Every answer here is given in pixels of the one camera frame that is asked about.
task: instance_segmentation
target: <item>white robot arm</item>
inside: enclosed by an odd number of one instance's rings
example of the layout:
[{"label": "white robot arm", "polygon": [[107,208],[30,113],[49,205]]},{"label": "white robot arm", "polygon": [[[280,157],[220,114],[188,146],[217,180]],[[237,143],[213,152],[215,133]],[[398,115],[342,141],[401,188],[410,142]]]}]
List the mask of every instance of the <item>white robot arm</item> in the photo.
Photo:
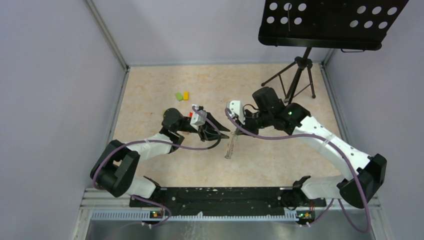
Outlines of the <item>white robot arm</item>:
[{"label": "white robot arm", "polygon": [[[194,109],[213,123],[219,131],[229,132],[214,117],[203,110],[202,106],[193,105]],[[169,108],[163,114],[162,129],[159,133],[141,140],[141,143],[127,145],[113,140],[105,148],[97,163],[91,170],[90,177],[95,184],[114,197],[123,194],[137,195],[142,198],[150,198],[159,185],[147,177],[135,176],[137,165],[147,159],[158,155],[170,154],[177,150],[184,140],[178,132],[197,133],[202,142],[215,141],[208,147],[212,149],[217,146],[221,139],[228,139],[225,134],[217,131],[200,115],[194,112],[192,116],[183,116],[177,109]],[[107,162],[100,167],[106,157],[116,151]]]},{"label": "white robot arm", "polygon": [[230,117],[236,119],[243,129],[257,135],[259,129],[274,126],[275,129],[284,131],[290,136],[310,134],[325,139],[322,141],[312,137],[299,137],[301,141],[315,149],[341,172],[339,176],[306,176],[300,181],[296,181],[293,186],[299,187],[308,199],[344,199],[354,207],[364,207],[346,161],[328,142],[335,144],[349,157],[367,201],[383,184],[387,164],[383,156],[376,154],[371,157],[355,149],[321,125],[309,111],[299,104],[291,103],[285,106],[270,87],[263,87],[252,96],[258,106],[258,111],[255,113],[244,110],[240,101],[234,100],[227,103],[227,108],[231,111]]}]

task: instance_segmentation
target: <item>green block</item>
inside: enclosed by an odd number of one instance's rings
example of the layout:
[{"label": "green block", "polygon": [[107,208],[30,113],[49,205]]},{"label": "green block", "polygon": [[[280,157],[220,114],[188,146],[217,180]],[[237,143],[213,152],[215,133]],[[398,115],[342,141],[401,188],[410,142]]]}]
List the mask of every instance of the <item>green block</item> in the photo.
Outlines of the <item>green block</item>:
[{"label": "green block", "polygon": [[183,95],[181,94],[181,92],[175,93],[175,97],[178,100],[178,102],[181,102],[183,100]]}]

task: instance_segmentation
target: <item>white wall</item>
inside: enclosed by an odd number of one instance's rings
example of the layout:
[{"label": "white wall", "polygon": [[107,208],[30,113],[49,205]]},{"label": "white wall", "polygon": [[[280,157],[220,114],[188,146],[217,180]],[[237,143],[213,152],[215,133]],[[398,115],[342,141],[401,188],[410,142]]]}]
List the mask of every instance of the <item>white wall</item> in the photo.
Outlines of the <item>white wall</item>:
[{"label": "white wall", "polygon": [[353,145],[387,158],[378,192],[396,239],[422,239],[424,1],[410,0],[379,51],[337,52],[328,67]]},{"label": "white wall", "polygon": [[0,239],[69,239],[123,70],[82,0],[2,1]]},{"label": "white wall", "polygon": [[[258,41],[265,0],[94,0],[129,65],[292,62],[304,47]],[[324,59],[327,49],[312,49]]]}]

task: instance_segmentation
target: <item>perforated black panel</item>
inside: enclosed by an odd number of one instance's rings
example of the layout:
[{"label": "perforated black panel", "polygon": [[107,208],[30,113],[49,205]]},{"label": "perforated black panel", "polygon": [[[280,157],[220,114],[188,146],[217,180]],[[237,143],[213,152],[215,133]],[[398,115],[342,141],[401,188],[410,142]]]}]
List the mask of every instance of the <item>perforated black panel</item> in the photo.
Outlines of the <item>perforated black panel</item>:
[{"label": "perforated black panel", "polygon": [[378,50],[407,2],[266,0],[258,39],[270,46]]}]

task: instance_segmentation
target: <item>beige floor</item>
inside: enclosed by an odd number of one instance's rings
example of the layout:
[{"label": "beige floor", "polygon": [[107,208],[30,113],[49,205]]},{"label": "beige floor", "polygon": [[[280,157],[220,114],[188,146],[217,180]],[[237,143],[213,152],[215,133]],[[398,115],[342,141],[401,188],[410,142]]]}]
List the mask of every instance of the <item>beige floor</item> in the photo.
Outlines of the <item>beige floor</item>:
[{"label": "beige floor", "polygon": [[[183,115],[191,111],[191,104],[199,104],[211,112],[224,126],[235,127],[224,113],[226,102],[241,100],[255,104],[252,93],[260,83],[285,67],[284,64],[185,65],[132,67],[126,85],[114,138],[121,142],[144,139],[161,129],[162,114],[177,108]],[[296,72],[292,67],[285,72],[286,88]],[[339,135],[330,100],[318,64],[312,76],[316,99],[308,88],[294,101],[308,109],[318,121]],[[308,83],[305,71],[299,83]],[[268,84],[282,98],[278,79]],[[189,92],[189,101],[178,102],[176,92]],[[259,131],[264,136],[283,136],[272,127]],[[205,147],[212,142],[201,142],[196,134],[184,135],[183,145]],[[239,136],[231,159],[226,159],[228,139],[208,151],[179,149],[168,155],[157,156],[138,165],[136,174],[147,176],[165,187],[236,187],[236,186],[291,186],[302,176],[338,175],[328,161],[300,140],[267,141]]]}]

